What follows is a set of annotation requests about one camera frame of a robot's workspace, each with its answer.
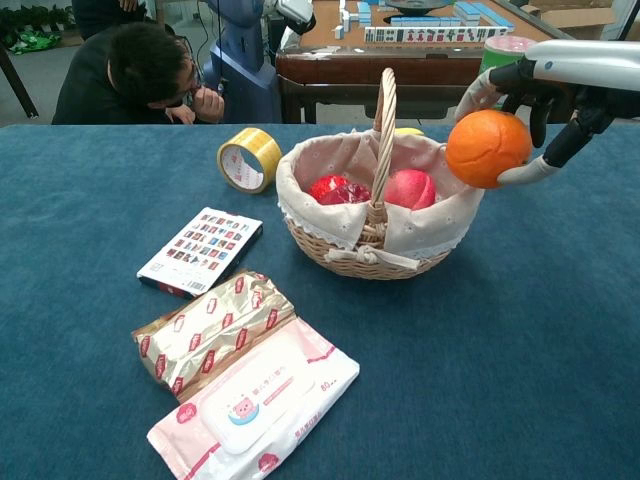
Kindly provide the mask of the brown mahjong table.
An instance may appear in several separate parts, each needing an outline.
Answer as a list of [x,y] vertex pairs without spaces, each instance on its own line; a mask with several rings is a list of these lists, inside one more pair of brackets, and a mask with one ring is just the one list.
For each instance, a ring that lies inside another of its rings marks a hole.
[[338,39],[339,1],[313,6],[314,29],[284,38],[275,56],[286,123],[314,122],[318,104],[373,111],[385,68],[395,72],[402,117],[443,118],[478,75],[482,42],[369,43],[359,26]]

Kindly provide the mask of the gold foil snack package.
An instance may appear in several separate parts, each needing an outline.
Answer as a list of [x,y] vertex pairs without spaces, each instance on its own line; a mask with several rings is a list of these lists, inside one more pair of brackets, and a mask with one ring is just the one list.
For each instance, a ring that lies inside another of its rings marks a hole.
[[184,403],[294,317],[271,279],[243,271],[132,337],[153,379]]

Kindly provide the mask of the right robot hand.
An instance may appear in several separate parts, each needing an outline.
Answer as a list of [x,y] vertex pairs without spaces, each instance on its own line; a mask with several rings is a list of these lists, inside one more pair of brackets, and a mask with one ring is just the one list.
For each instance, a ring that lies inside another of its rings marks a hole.
[[517,116],[533,150],[498,177],[527,184],[556,173],[617,118],[640,118],[640,42],[548,40],[517,62],[491,68],[460,100],[456,123],[481,110]]

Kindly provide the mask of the blue-backed mahjong tile row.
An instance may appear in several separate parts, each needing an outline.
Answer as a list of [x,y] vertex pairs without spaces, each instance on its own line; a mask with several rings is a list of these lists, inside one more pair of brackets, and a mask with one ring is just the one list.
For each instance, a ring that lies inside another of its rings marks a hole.
[[393,16],[390,18],[390,24],[394,27],[457,27],[462,25],[462,21],[458,17],[407,17]]
[[506,28],[508,31],[515,28],[513,23],[480,2],[456,1],[453,12],[467,26],[479,26],[484,21],[490,26]]

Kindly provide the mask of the wicker basket with cloth liner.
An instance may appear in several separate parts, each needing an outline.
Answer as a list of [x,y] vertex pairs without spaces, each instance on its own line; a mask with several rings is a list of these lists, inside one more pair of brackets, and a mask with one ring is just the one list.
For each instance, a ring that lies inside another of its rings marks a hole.
[[[426,272],[461,242],[484,196],[451,173],[445,144],[396,133],[396,100],[395,75],[387,68],[371,129],[304,140],[277,167],[278,205],[295,242],[339,275],[398,280]],[[385,201],[392,174],[409,168],[432,177],[434,205],[411,210]],[[308,191],[327,174],[367,186],[370,200],[321,205]]]

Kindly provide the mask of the standing person in dark clothes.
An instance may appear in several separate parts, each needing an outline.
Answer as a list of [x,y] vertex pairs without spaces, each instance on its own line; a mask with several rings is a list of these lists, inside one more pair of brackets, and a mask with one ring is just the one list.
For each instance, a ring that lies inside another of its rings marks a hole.
[[144,0],[71,0],[72,13],[81,38],[112,26],[133,22],[153,22]]

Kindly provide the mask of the red apple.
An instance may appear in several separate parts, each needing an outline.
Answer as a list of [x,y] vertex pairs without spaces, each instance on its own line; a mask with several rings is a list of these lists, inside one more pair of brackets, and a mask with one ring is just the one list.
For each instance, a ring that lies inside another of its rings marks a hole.
[[387,203],[410,210],[421,210],[432,206],[435,199],[435,181],[424,171],[398,170],[387,181],[384,195],[384,201]]

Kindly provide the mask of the white patterned card box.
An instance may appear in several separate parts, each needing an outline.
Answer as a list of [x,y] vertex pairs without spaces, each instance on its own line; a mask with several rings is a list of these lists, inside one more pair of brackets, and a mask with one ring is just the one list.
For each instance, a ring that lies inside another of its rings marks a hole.
[[139,281],[193,299],[228,278],[263,232],[263,222],[202,209],[136,274]]

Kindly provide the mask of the cardboard box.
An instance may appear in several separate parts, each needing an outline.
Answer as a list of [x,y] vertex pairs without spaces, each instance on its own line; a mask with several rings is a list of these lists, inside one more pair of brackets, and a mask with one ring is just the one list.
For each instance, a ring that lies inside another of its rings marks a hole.
[[600,27],[614,24],[613,0],[527,0],[520,7],[560,29]]

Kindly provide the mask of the shiny red fruit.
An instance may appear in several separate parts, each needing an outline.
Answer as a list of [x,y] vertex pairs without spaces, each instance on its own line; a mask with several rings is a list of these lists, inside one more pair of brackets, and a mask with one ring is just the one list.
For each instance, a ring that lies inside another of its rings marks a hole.
[[366,186],[340,175],[326,175],[317,179],[310,187],[309,194],[321,205],[355,204],[371,198]]

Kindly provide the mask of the man in black with glasses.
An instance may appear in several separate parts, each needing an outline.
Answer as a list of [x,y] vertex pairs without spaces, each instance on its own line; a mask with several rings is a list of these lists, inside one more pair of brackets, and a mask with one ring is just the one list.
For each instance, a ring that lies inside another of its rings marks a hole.
[[200,83],[185,42],[164,28],[107,28],[75,53],[59,92],[54,125],[215,124],[220,94]]

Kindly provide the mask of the yellow tape roll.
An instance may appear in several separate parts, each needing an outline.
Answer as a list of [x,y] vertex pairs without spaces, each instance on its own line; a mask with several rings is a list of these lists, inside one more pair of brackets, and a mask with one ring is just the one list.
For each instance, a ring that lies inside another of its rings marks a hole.
[[268,133],[248,127],[220,146],[217,165],[233,188],[257,194],[273,182],[281,158],[280,147]]

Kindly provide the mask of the green chip can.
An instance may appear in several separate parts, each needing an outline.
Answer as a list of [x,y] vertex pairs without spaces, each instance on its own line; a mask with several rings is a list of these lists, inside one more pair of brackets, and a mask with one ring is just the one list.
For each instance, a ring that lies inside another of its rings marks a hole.
[[485,71],[517,62],[537,41],[515,35],[492,36],[484,43],[484,52],[479,74]]

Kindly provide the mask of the black tripod stand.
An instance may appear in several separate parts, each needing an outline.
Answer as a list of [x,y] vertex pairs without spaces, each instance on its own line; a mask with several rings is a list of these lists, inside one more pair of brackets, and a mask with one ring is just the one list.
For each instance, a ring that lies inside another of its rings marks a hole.
[[640,15],[640,0],[613,0],[612,8],[616,22],[610,30],[611,40],[626,40],[631,28]]

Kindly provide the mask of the orange fruit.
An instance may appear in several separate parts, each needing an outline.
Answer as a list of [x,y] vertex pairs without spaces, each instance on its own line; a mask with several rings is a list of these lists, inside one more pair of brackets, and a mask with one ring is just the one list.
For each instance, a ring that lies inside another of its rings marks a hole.
[[528,127],[514,114],[497,110],[470,113],[456,123],[445,150],[449,170],[476,188],[498,188],[498,177],[523,166],[533,150]]

